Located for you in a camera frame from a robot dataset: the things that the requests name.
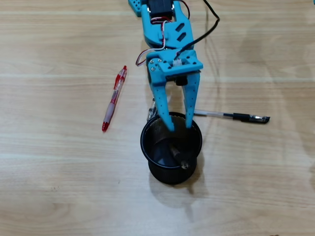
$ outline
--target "perforated holes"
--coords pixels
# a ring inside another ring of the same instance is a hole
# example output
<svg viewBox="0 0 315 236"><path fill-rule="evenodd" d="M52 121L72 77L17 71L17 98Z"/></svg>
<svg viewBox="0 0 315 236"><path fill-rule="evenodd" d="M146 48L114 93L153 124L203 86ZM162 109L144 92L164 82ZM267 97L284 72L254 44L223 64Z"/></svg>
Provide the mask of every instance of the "perforated holes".
<svg viewBox="0 0 315 236"><path fill-rule="evenodd" d="M182 33L178 38L177 41L181 42L186 37L186 33Z"/></svg>
<svg viewBox="0 0 315 236"><path fill-rule="evenodd" d="M179 26L177 26L177 28L175 29L177 32L181 31L181 29L184 27L184 23L179 24Z"/></svg>

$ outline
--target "red wire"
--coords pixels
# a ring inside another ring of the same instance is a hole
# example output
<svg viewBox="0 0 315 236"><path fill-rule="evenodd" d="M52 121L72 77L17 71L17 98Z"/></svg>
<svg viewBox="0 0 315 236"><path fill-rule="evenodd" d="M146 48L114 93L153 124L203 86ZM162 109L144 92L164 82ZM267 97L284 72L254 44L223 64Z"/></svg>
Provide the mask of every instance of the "red wire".
<svg viewBox="0 0 315 236"><path fill-rule="evenodd" d="M184 2L184 0L178 0L178 1L181 1L187 8L187 11L188 11L188 19L190 18L190 9L189 9L189 6L187 5L186 2Z"/></svg>
<svg viewBox="0 0 315 236"><path fill-rule="evenodd" d="M161 20L161 19L165 19L163 22L156 22L157 20ZM168 22L171 22L170 20L167 20L168 18L167 17L159 17L159 18L155 18L155 19L153 19L153 20L151 20L151 24L153 24L153 25L155 25L155 24L161 24L161 31L162 31L162 48L163 47L165 47L165 44L166 44L166 42L165 42L165 35L164 35L164 25L165 25L165 21L168 21ZM145 61L146 61L146 59L145 60L143 60L142 62L138 62L139 60L140 60L140 57L142 57L142 54L143 53L145 53L146 51L148 51L148 50L150 50L150 49L146 49L146 50L144 50L144 51L142 51L141 53L140 53L140 55L138 56L138 58L137 58L137 60L136 60L136 65L137 66L139 66L139 65L141 65L142 63L144 63Z"/></svg>
<svg viewBox="0 0 315 236"><path fill-rule="evenodd" d="M156 20L171 21L168 17L161 16L161 17L154 17L154 18L152 18L151 23L152 23L152 21L156 21Z"/></svg>

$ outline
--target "black cable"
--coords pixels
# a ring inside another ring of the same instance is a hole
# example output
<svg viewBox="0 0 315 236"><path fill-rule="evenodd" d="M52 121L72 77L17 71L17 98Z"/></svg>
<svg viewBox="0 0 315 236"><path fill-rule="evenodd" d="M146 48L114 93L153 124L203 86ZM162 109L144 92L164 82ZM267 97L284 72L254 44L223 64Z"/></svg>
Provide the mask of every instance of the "black cable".
<svg viewBox="0 0 315 236"><path fill-rule="evenodd" d="M210 4L207 2L207 0L203 0L205 2L205 4L207 5L207 7L210 9L210 11L212 12L212 14L216 17L216 22L215 24L211 27L211 29L209 29L204 35L200 36L199 38L197 38L196 40L194 40L193 42L185 45L175 56L174 60L185 50L187 50L188 48L190 48L192 45L198 43L199 41L201 41L202 39L204 39L205 37L207 37L209 34L211 34L212 31L215 30L215 28L218 26L218 23L220 21L220 17L215 13L215 11L213 10L213 8L210 6Z"/></svg>
<svg viewBox="0 0 315 236"><path fill-rule="evenodd" d="M187 8L187 11L188 11L188 19L189 19L189 18L190 18L190 9L189 9L187 3L184 2L184 0L178 0L178 1L181 1L181 2L185 5L185 7Z"/></svg>

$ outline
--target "black pen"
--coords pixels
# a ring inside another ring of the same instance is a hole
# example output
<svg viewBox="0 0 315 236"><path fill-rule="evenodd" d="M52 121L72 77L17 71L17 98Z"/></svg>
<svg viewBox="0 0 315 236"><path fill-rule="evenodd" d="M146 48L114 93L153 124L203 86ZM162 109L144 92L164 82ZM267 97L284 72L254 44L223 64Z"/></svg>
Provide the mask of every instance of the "black pen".
<svg viewBox="0 0 315 236"><path fill-rule="evenodd" d="M195 110L194 114L197 116L212 116L240 120L241 122L266 124L270 117L259 117L256 115L241 114L241 113L224 113L224 112L208 112L202 110Z"/></svg>

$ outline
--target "pen tip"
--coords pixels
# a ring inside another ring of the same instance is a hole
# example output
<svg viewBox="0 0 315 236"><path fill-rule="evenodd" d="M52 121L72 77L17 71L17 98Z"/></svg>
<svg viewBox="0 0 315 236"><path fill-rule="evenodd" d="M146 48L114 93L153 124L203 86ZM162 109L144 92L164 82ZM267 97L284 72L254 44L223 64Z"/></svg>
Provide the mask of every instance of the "pen tip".
<svg viewBox="0 0 315 236"><path fill-rule="evenodd" d="M103 133L105 133L105 132L107 131L108 126L109 126L109 123L103 122L103 126L102 126L102 131L103 131Z"/></svg>
<svg viewBox="0 0 315 236"><path fill-rule="evenodd" d="M270 117L266 117L266 119L265 119L265 123L268 123L268 122L269 122L269 120L270 120Z"/></svg>

